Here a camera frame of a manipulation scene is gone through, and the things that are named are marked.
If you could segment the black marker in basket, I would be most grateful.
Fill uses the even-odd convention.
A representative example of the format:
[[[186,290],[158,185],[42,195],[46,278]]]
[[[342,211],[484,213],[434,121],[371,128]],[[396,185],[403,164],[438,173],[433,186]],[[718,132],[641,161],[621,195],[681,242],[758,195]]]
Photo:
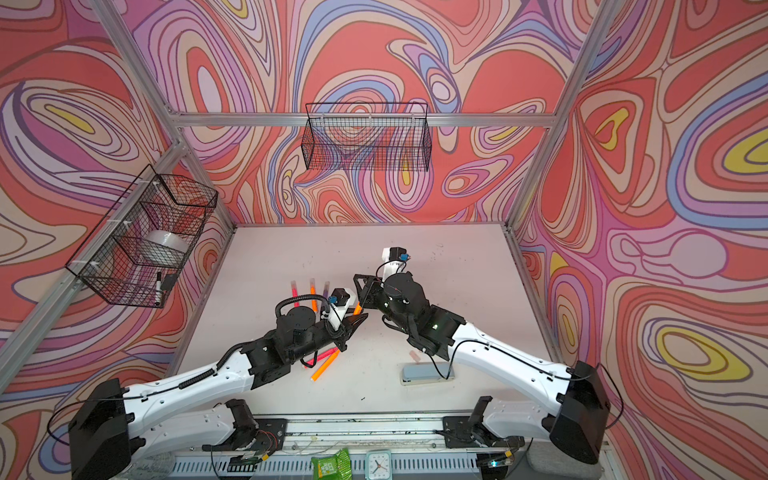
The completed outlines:
[[[161,286],[162,286],[162,272],[158,271],[156,273],[155,288],[154,288],[154,294],[155,294],[154,305],[156,307],[160,307],[163,303],[163,292],[162,292]]]

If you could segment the small white clock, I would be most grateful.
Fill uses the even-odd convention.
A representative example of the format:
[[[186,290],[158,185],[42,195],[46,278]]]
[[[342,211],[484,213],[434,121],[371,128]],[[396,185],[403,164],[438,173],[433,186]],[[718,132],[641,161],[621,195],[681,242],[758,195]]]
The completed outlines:
[[[392,454],[388,450],[371,451],[365,458],[366,480],[391,480],[393,477]]]

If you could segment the grey pencil case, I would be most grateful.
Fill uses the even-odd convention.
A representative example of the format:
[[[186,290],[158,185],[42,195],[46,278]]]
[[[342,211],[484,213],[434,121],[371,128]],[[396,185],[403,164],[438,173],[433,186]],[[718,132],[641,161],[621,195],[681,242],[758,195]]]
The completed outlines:
[[[448,364],[444,362],[405,364],[400,371],[400,383],[403,386],[424,385],[444,380]]]

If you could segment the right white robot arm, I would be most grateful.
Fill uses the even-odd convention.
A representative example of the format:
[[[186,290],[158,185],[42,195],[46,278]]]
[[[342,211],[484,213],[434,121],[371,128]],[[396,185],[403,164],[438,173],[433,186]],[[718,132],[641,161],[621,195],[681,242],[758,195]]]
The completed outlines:
[[[436,373],[448,379],[457,365],[472,367],[524,394],[533,413],[521,418],[490,395],[478,398],[472,414],[445,430],[447,441],[490,448],[519,448],[523,440],[546,438],[568,457],[598,462],[611,402],[598,369],[546,361],[505,344],[464,317],[429,302],[409,272],[385,279],[353,278],[360,304],[378,310],[384,321],[426,354]]]

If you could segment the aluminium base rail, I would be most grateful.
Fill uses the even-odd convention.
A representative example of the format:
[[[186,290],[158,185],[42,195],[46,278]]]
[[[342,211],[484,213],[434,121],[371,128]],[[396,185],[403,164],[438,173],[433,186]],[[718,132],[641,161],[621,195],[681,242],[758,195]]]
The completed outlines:
[[[600,479],[601,464],[584,464],[543,438],[525,439],[516,451],[504,448],[449,449],[435,433],[437,414],[294,416],[287,418],[283,449],[274,454],[252,451],[206,452],[201,447],[154,455],[131,463],[121,479],[312,479],[312,457],[330,456],[346,448],[352,479],[365,479],[371,451],[392,454],[392,479],[561,478]]]

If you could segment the pink highlighter pen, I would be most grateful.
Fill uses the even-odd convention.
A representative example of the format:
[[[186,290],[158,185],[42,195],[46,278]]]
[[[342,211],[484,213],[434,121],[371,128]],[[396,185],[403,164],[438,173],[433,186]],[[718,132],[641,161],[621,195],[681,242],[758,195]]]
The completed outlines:
[[[332,355],[333,355],[334,353],[336,353],[337,351],[338,351],[338,349],[337,349],[337,348],[331,348],[331,349],[329,349],[329,350],[323,351],[323,352],[321,352],[321,353],[319,353],[319,354],[318,354],[318,356],[317,356],[317,361],[318,361],[318,362],[320,362],[320,361],[322,361],[322,360],[324,360],[324,359],[326,359],[326,358],[328,358],[328,357],[332,356]]]
[[[295,280],[291,281],[291,294],[292,294],[292,298],[298,297],[298,286]],[[300,302],[294,301],[294,307],[298,307],[298,306],[300,306]]]

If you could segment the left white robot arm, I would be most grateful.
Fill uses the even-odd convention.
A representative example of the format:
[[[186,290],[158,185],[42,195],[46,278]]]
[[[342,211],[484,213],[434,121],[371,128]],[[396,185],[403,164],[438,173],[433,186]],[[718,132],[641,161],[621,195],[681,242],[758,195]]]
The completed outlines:
[[[99,384],[68,424],[71,476],[111,479],[146,457],[201,447],[209,452],[280,442],[259,427],[240,394],[287,375],[294,363],[347,341],[364,313],[325,305],[316,320],[309,307],[279,315],[275,329],[230,347],[209,365],[161,381],[123,387]]]

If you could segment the aluminium frame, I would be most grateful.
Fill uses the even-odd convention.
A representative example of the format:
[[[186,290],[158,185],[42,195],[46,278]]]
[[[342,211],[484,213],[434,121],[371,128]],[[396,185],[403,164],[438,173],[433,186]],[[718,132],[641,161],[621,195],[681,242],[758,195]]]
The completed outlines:
[[[119,1],[178,112],[287,113],[330,94],[424,100],[440,113],[550,111],[586,34],[583,1]],[[441,130],[429,174],[308,173],[293,127],[196,127],[189,143],[240,223],[495,222],[536,135]],[[41,301],[115,198],[170,147],[86,1],[1,7],[1,335]],[[223,250],[206,227],[167,308],[88,293],[1,397],[37,430],[99,378],[161,376]]]

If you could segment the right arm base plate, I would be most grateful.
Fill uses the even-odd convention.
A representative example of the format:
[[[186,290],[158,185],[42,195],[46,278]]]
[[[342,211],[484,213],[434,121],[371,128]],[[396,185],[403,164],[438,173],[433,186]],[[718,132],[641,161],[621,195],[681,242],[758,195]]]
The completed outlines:
[[[445,446],[449,449],[504,448],[516,451],[526,445],[524,437],[499,437],[481,423],[471,421],[468,416],[443,417],[442,428],[435,433],[444,439]]]

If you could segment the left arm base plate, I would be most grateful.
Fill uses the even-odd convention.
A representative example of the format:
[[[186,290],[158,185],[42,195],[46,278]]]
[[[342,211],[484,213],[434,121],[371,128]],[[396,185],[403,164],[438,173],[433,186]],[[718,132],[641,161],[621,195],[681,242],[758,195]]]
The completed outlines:
[[[223,440],[203,443],[206,452],[252,451],[274,454],[283,449],[288,420],[285,418],[257,418],[252,426],[237,426]]]

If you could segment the green snack packet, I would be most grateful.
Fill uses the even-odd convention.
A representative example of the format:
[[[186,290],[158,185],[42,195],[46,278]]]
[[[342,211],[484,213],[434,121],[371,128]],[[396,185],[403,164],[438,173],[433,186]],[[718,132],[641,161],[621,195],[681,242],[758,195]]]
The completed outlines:
[[[314,480],[351,480],[353,476],[351,456],[346,448],[325,457],[312,457]]]

